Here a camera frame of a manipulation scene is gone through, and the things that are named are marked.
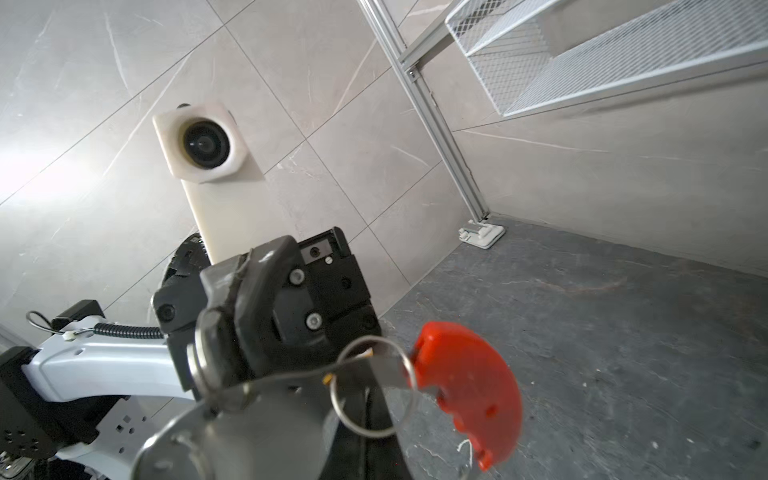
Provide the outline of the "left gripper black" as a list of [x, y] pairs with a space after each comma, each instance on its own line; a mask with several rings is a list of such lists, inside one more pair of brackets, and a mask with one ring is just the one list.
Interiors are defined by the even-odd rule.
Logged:
[[211, 399], [242, 382], [312, 370], [382, 329], [343, 230], [286, 235], [213, 263], [186, 240], [152, 308], [185, 390]]

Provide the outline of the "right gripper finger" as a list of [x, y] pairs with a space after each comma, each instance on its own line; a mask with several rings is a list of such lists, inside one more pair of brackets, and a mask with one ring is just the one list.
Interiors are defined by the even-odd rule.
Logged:
[[[350, 419], [371, 430], [383, 430], [393, 425], [379, 387], [352, 394], [344, 411]], [[411, 480], [412, 475], [396, 435], [370, 439], [341, 424], [334, 435], [320, 479]]]

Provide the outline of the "grey key organizer red handle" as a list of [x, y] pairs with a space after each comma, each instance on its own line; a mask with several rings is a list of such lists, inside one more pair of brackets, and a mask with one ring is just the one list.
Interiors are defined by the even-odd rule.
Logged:
[[[393, 425], [349, 418], [354, 393], [379, 387]], [[134, 479], [320, 479], [337, 428], [398, 438], [424, 395], [470, 447], [463, 479], [507, 460], [523, 423], [522, 396], [506, 361], [481, 336], [450, 322], [425, 324], [410, 351], [380, 336], [349, 343], [321, 368], [230, 387], [172, 420], [140, 449]]]

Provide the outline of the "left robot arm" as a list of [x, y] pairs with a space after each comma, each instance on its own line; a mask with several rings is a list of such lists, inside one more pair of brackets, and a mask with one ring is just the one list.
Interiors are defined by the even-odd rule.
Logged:
[[178, 247], [151, 300], [153, 326], [110, 323], [83, 300], [29, 322], [48, 337], [1, 356], [1, 461], [7, 478], [128, 475], [149, 435], [140, 397], [200, 399], [205, 389], [320, 367], [381, 330], [343, 231], [282, 237], [213, 264], [200, 234]]

